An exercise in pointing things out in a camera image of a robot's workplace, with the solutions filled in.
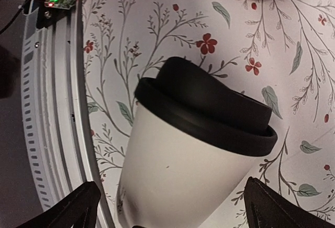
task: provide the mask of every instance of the screw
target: screw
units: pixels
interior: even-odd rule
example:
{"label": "screw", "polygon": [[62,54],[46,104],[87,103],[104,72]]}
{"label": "screw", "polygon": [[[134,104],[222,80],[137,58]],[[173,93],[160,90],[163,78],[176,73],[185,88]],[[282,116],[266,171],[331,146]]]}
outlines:
{"label": "screw", "polygon": [[50,19],[50,18],[51,18],[51,13],[50,13],[50,11],[46,11],[46,12],[44,13],[44,17],[46,17],[46,19]]}

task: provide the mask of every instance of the gray floor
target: gray floor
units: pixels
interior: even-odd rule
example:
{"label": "gray floor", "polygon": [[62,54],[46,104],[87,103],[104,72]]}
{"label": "gray floor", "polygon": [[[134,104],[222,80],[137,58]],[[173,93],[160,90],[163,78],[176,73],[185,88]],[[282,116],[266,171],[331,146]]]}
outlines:
{"label": "gray floor", "polygon": [[[0,1],[0,29],[22,1]],[[0,44],[21,57],[25,17],[0,36]],[[0,99],[0,228],[12,228],[42,212],[32,179],[22,125],[20,88]]]}

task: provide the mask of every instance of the black wire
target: black wire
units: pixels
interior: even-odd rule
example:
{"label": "black wire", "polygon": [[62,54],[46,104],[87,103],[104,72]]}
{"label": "black wire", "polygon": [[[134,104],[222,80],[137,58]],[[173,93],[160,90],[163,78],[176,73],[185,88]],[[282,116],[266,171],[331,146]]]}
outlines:
{"label": "black wire", "polygon": [[30,2],[30,0],[26,0],[23,3],[23,5],[21,6],[21,8],[18,10],[18,12],[16,12],[16,14],[14,15],[14,17],[10,20],[10,22],[2,30],[0,30],[0,35],[2,35],[13,24],[13,22],[20,15],[20,13],[22,12],[22,10],[25,9],[25,6],[28,4],[28,2]]}

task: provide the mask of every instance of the tablecloth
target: tablecloth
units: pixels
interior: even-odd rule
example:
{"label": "tablecloth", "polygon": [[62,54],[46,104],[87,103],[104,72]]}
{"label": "tablecloth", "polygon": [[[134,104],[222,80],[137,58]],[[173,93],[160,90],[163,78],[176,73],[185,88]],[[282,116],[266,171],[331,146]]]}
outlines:
{"label": "tablecloth", "polygon": [[112,213],[134,89],[181,56],[270,106],[278,134],[201,228],[248,227],[249,176],[335,224],[335,0],[84,0],[83,22],[91,133]]}

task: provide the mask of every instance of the black round object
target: black round object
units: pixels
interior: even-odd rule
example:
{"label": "black round object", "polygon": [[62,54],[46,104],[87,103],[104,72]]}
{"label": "black round object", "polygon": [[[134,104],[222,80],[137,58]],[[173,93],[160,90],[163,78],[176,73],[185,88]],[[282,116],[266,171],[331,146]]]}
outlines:
{"label": "black round object", "polygon": [[266,156],[277,141],[271,108],[183,58],[169,58],[156,79],[142,78],[135,97],[168,124],[226,151]]}

